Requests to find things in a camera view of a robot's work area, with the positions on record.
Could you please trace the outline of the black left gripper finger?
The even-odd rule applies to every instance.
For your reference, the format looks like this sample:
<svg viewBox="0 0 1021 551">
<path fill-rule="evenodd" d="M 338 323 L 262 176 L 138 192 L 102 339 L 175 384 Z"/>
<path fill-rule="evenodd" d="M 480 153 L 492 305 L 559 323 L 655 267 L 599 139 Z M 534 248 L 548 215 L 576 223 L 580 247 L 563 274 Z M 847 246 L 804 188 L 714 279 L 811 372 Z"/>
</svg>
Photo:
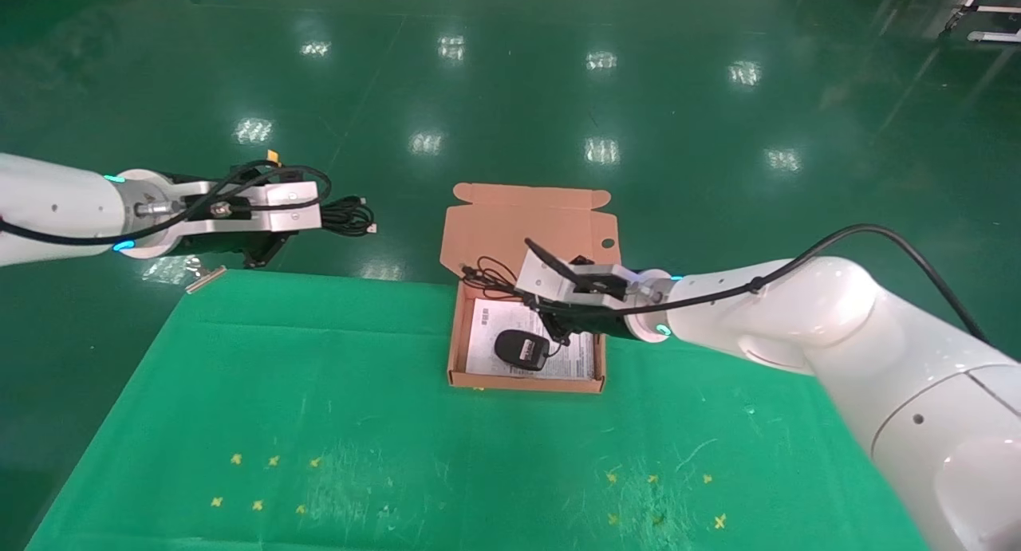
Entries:
<svg viewBox="0 0 1021 551">
<path fill-rule="evenodd" d="M 269 232 L 256 234 L 246 242 L 246 269 L 265 268 L 298 232 Z"/>
</svg>

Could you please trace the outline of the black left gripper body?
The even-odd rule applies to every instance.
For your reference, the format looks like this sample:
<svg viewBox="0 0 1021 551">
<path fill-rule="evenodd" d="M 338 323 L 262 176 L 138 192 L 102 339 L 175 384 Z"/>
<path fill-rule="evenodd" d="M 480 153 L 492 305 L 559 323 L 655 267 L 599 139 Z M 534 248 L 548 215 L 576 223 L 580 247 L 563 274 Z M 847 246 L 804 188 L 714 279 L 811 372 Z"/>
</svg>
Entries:
<svg viewBox="0 0 1021 551">
<path fill-rule="evenodd" d="M 247 254 L 257 250 L 271 239 L 270 232 L 216 232 L 183 236 L 171 250 L 172 256 L 200 256 L 201 254 Z"/>
</svg>

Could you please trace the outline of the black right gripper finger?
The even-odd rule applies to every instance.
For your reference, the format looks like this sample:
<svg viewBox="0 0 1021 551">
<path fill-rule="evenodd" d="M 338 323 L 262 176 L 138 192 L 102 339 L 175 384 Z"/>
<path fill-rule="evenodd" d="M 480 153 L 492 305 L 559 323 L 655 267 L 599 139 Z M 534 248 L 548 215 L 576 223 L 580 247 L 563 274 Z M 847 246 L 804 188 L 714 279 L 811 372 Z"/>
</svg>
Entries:
<svg viewBox="0 0 1021 551">
<path fill-rule="evenodd" d="M 560 345 L 571 343 L 570 325 L 572 308 L 569 305 L 540 305 L 539 319 L 551 341 Z"/>
<path fill-rule="evenodd" d="M 528 249 L 548 268 L 551 268 L 554 272 L 565 279 L 565 281 L 572 282 L 576 287 L 585 290 L 588 293 L 594 293 L 597 290 L 597 286 L 591 282 L 587 281 L 586 278 L 576 274 L 575 271 L 568 264 L 562 262 L 554 254 L 548 252 L 548 250 L 542 248 L 538 243 L 532 241 L 531 238 L 524 238 L 525 245 Z"/>
</svg>

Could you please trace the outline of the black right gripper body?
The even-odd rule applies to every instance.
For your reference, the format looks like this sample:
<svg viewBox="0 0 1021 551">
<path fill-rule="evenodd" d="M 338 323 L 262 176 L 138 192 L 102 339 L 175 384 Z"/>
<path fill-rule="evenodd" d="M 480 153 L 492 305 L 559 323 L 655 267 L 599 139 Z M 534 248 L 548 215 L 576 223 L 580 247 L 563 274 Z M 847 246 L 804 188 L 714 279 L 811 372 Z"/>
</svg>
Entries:
<svg viewBox="0 0 1021 551">
<path fill-rule="evenodd" d="M 624 316 L 610 315 L 609 308 L 583 304 L 557 303 L 572 308 L 570 325 L 573 334 L 590 333 L 616 339 L 639 340 L 626 323 Z"/>
</svg>

